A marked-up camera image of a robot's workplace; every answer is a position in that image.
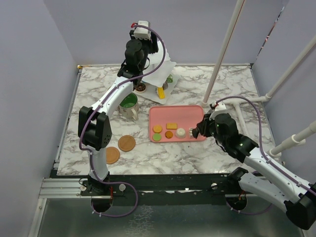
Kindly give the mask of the sprinkled white cake slice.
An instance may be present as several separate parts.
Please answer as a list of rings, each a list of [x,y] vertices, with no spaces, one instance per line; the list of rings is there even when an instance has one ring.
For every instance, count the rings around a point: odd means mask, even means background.
[[[193,138],[193,128],[189,128],[189,137]]]

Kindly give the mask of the white round cake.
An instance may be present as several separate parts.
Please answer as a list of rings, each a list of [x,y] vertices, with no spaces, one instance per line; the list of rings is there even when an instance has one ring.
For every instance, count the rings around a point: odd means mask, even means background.
[[[186,137],[186,130],[183,128],[178,128],[175,132],[175,136],[179,139],[184,139]]]

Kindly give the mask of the square yellow biscuit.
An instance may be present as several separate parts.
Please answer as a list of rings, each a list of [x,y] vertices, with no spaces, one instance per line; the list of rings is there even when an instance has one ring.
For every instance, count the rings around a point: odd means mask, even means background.
[[[166,124],[166,129],[168,130],[176,130],[177,128],[178,128],[178,125],[175,122],[168,122]]]

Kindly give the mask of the chocolate sprinkled donut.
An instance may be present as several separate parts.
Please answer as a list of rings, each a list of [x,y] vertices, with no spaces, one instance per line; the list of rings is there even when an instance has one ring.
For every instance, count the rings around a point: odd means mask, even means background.
[[[139,83],[137,86],[135,86],[135,91],[137,93],[143,93],[146,90],[146,85],[144,83]]]

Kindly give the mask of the green cake piece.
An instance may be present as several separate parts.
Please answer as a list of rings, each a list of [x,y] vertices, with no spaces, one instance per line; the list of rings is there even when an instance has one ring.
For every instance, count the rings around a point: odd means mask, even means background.
[[[173,83],[173,76],[172,75],[168,76],[167,79],[166,79],[166,82],[167,83]]]

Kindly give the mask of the white three-tier cake stand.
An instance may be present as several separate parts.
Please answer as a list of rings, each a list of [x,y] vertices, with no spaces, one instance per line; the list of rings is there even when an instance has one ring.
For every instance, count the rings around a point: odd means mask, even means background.
[[[158,53],[149,54],[148,58],[150,59],[150,61],[146,62],[146,67],[149,67],[143,71],[143,74],[146,74],[155,69],[161,62],[162,56],[162,44],[160,41],[158,41]],[[175,66],[176,62],[170,60],[169,54],[166,51],[163,64],[154,73],[143,77],[142,83],[146,85],[146,90],[143,93],[137,93],[136,91],[134,91],[134,93],[138,96],[152,100],[154,102],[165,104],[169,96],[171,95],[171,92],[173,91],[175,85],[177,84],[179,78],[173,73],[173,69]],[[167,77],[170,75],[173,76],[173,83],[168,83],[168,89],[164,90],[165,98],[159,99],[157,94],[157,87],[163,87],[163,84],[166,82]]]

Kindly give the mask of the dark strawberry cake slice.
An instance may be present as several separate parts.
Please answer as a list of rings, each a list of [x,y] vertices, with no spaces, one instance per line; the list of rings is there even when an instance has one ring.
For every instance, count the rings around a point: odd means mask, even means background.
[[[163,84],[163,89],[164,89],[164,90],[168,89],[168,83],[167,83],[167,82],[165,82],[165,83]]]

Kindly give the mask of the orange round cookie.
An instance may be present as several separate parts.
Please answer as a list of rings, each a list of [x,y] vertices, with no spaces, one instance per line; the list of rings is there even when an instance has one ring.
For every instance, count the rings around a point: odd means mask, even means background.
[[[154,133],[161,133],[162,132],[162,126],[157,124],[153,126],[153,132]]]

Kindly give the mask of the yellow layered cake slice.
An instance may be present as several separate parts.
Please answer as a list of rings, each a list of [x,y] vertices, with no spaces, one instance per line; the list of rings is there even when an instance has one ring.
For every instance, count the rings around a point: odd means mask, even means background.
[[[165,98],[165,92],[163,87],[157,87],[157,94],[159,99],[164,99]]]

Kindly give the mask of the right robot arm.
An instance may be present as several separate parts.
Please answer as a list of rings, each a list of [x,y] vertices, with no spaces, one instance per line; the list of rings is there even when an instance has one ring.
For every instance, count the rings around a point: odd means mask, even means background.
[[[256,194],[285,212],[297,227],[308,230],[316,221],[316,186],[300,178],[261,151],[260,146],[239,133],[229,114],[212,117],[205,114],[190,135],[213,137],[216,144],[232,158],[244,163],[265,177],[265,180],[243,168],[237,168],[227,180],[232,193],[240,190]]]

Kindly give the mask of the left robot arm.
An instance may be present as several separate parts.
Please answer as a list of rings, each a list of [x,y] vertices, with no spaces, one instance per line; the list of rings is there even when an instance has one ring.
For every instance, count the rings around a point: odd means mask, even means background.
[[[94,179],[92,189],[99,195],[109,189],[106,180],[106,146],[112,137],[110,118],[120,103],[137,86],[145,74],[148,55],[158,52],[161,37],[150,27],[136,24],[130,31],[130,41],[126,43],[125,60],[121,64],[117,78],[110,89],[96,105],[82,107],[79,111],[79,148],[89,156],[89,177]]]

